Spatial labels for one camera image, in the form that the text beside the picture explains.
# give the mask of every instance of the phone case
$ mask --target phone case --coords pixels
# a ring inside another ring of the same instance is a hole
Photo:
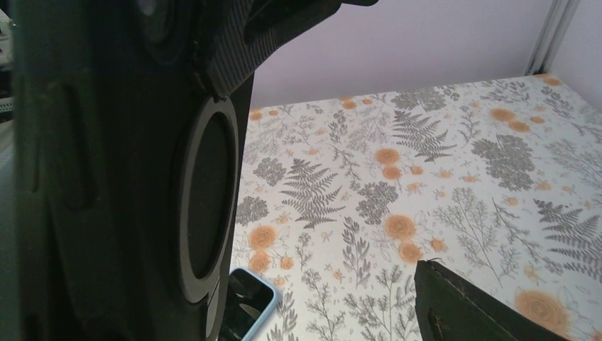
[[[230,270],[230,274],[232,274],[233,271],[239,270],[239,269],[246,271],[246,273],[250,274],[256,280],[260,281],[262,284],[267,286],[274,293],[272,301],[270,301],[270,303],[268,304],[266,309],[264,309],[261,312],[261,315],[259,315],[259,318],[257,319],[257,321],[255,321],[255,323],[251,326],[251,329],[248,330],[245,337],[243,337],[243,339],[242,339],[242,341],[251,341],[253,339],[253,336],[255,336],[255,334],[257,334],[257,332],[261,329],[263,324],[270,317],[270,315],[272,315],[272,312],[278,306],[278,302],[280,302],[280,293],[278,292],[278,289],[272,283],[266,281],[265,279],[261,278],[260,276],[258,276],[257,274],[255,274],[254,272],[252,272],[251,270],[249,270],[245,267],[241,266],[241,267],[233,268]]]

